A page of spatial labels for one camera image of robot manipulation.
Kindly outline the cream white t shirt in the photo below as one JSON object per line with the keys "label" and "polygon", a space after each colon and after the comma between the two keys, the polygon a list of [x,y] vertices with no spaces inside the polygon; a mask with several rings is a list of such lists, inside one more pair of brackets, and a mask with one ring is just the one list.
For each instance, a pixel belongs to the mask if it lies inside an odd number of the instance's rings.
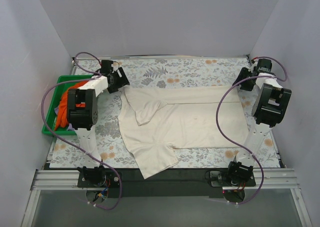
{"label": "cream white t shirt", "polygon": [[144,179],[176,165],[176,149],[234,148],[249,133],[238,93],[228,86],[127,86],[121,102],[120,133]]}

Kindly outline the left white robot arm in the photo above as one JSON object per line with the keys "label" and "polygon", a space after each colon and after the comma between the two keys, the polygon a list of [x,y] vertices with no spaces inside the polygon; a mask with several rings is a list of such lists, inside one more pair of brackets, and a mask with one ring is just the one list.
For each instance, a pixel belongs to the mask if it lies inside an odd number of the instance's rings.
{"label": "left white robot arm", "polygon": [[112,60],[102,60],[97,75],[79,87],[67,91],[67,121],[72,125],[79,140],[79,147],[86,155],[78,171],[84,180],[95,187],[106,183],[107,177],[98,151],[95,126],[98,122],[98,96],[107,91],[117,92],[130,82],[120,64]]}

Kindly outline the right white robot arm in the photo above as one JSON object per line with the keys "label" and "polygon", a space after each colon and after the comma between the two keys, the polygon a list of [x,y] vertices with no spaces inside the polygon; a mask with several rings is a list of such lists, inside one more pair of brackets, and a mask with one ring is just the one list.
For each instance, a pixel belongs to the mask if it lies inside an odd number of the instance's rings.
{"label": "right white robot arm", "polygon": [[244,186],[253,179],[255,159],[265,137],[277,124],[284,119],[292,91],[279,84],[280,79],[272,72],[272,64],[280,62],[267,56],[255,57],[250,68],[243,67],[232,84],[241,90],[252,91],[255,86],[259,92],[252,107],[254,118],[243,146],[233,161],[228,165],[227,182],[232,186]]}

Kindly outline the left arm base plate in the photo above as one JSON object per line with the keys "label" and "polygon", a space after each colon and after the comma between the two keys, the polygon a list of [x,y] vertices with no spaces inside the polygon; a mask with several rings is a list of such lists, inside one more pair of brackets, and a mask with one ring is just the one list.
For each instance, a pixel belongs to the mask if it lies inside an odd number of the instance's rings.
{"label": "left arm base plate", "polygon": [[118,195],[120,193],[120,179],[113,171],[102,171],[98,174],[80,173],[77,181],[77,187],[90,190],[104,190],[108,188],[110,195]]}

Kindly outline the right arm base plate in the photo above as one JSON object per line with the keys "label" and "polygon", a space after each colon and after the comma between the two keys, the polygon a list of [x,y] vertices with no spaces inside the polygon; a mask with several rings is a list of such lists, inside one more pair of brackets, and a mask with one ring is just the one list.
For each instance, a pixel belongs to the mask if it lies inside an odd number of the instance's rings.
{"label": "right arm base plate", "polygon": [[250,177],[250,179],[244,183],[240,183],[236,180],[232,180],[228,176],[228,171],[226,168],[215,168],[215,169],[209,169],[204,174],[205,180],[208,182],[208,184],[212,187],[232,187],[232,188],[238,188],[238,187],[255,187],[256,181],[254,178],[254,175]]}

